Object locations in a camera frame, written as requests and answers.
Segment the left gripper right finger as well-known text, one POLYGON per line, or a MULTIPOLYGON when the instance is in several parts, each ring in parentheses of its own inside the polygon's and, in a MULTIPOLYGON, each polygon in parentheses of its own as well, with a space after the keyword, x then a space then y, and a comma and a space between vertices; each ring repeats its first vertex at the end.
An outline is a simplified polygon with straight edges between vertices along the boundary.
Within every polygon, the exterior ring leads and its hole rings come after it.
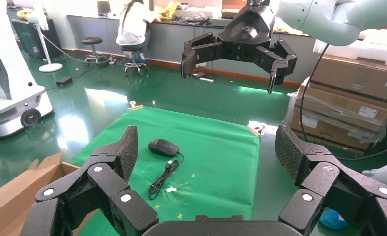
POLYGON ((387 185, 346 167, 286 125, 276 131, 275 153, 298 188, 280 212, 280 222, 307 236, 330 208, 361 227, 364 236, 387 236, 387 185))

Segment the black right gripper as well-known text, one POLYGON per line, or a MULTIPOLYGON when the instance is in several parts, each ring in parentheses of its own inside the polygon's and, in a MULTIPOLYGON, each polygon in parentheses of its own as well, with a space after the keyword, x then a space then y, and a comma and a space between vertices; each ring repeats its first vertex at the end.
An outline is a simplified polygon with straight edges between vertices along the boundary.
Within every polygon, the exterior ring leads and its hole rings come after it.
POLYGON ((254 62, 269 73, 267 92, 294 72, 297 54, 284 40, 269 47, 275 22, 268 0, 246 4, 217 38, 206 33, 184 43, 180 73, 187 78, 201 63, 219 59, 254 62))

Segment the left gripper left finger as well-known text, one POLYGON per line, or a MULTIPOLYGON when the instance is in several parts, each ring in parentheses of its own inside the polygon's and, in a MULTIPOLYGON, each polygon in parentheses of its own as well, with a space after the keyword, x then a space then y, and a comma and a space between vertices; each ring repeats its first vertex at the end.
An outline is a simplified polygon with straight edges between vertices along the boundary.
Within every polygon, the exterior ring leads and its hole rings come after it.
POLYGON ((121 236, 140 236, 159 219, 129 185, 138 158, 138 131, 97 147, 77 170, 42 187, 21 229, 23 236, 70 236, 99 210, 121 236))

